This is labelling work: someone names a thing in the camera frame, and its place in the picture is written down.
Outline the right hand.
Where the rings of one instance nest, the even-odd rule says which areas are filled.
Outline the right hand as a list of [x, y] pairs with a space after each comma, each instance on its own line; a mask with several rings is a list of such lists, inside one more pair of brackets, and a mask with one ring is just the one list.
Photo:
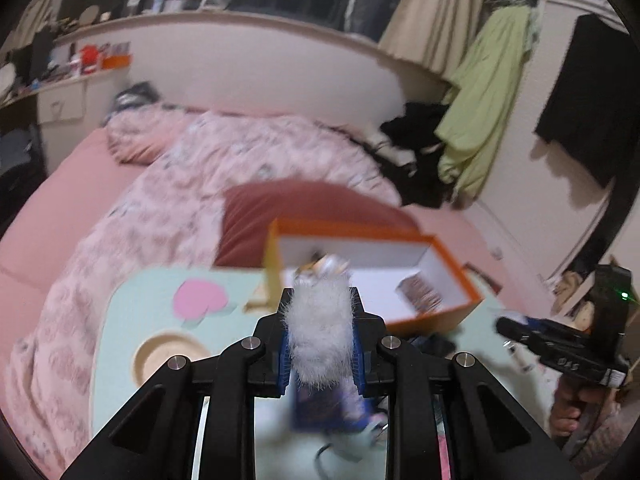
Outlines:
[[578, 427], [582, 417], [582, 404], [595, 405], [599, 409], [599, 425], [611, 411], [615, 392], [605, 388], [579, 387], [570, 376], [562, 375], [554, 393], [549, 414], [549, 430], [554, 438], [569, 437]]

